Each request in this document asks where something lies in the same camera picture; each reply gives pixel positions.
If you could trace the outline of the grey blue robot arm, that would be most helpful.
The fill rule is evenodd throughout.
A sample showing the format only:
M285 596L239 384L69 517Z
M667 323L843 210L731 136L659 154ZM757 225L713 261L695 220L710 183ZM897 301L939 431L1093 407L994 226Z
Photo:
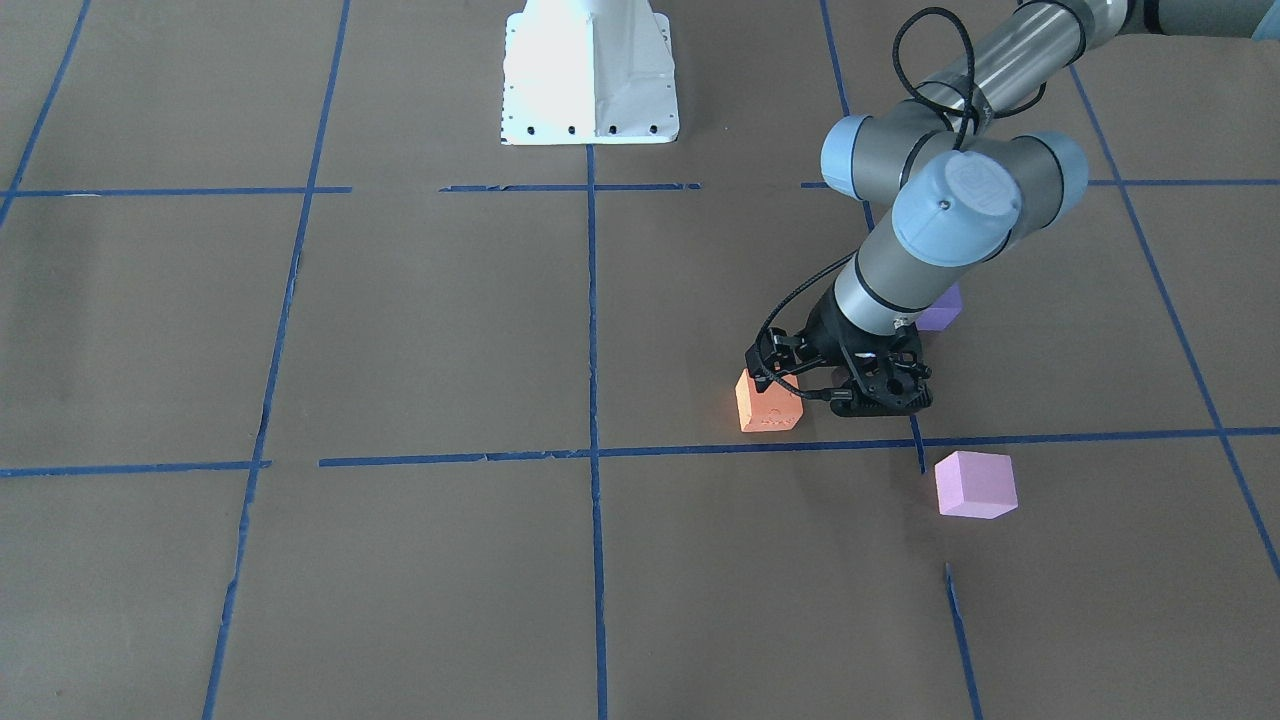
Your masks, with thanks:
M891 60L908 96L882 117L850 115L826 136L826 184L886 217L820 270L831 287L805 327L765 322L745 354L742 387L782 389L840 416L909 416L932 405L916 327L972 268L1060 220L1088 186L1076 141L1059 132L987 138L1037 104L1047 82L1120 35L1277 37L1275 1L1023 1L974 41L951 10L963 55L920 82Z

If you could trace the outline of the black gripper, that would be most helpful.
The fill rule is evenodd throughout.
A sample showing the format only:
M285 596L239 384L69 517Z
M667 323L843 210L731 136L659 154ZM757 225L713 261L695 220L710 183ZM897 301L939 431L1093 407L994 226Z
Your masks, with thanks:
M933 404L931 369L923 363L914 324L888 336L868 333L840 311L832 292L826 292L812 309L800 340L800 363L774 364L773 386L818 393L832 414L845 418L910 416Z

